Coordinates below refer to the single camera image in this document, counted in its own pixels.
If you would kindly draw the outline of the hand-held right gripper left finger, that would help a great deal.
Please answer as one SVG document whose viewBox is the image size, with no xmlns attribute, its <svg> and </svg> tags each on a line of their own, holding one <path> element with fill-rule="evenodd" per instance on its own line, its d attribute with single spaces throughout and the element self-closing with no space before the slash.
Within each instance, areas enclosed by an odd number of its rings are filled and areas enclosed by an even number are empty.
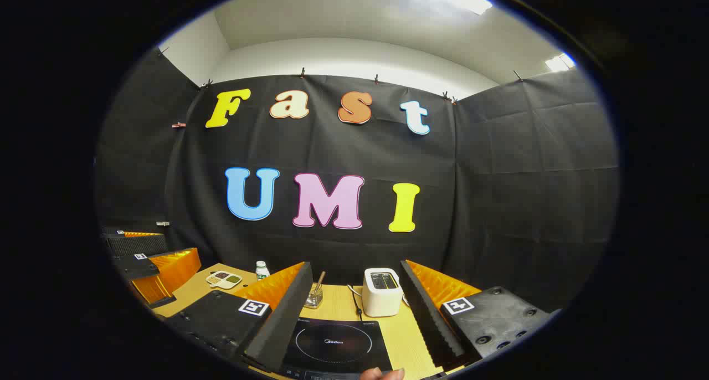
<svg viewBox="0 0 709 380">
<path fill-rule="evenodd" d="M 233 294 L 208 292 L 165 324 L 233 365 L 277 372 L 313 279 L 304 261 Z"/>
</svg>

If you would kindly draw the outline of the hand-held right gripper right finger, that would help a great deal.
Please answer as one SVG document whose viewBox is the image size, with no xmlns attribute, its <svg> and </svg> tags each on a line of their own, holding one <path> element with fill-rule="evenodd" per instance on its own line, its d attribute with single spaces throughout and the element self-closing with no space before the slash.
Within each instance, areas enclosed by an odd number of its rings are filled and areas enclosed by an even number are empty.
<svg viewBox="0 0 709 380">
<path fill-rule="evenodd" d="M 414 261 L 400 266 L 400 285 L 429 355 L 446 371 L 516 345 L 552 316 L 502 286 L 480 290 Z"/>
</svg>

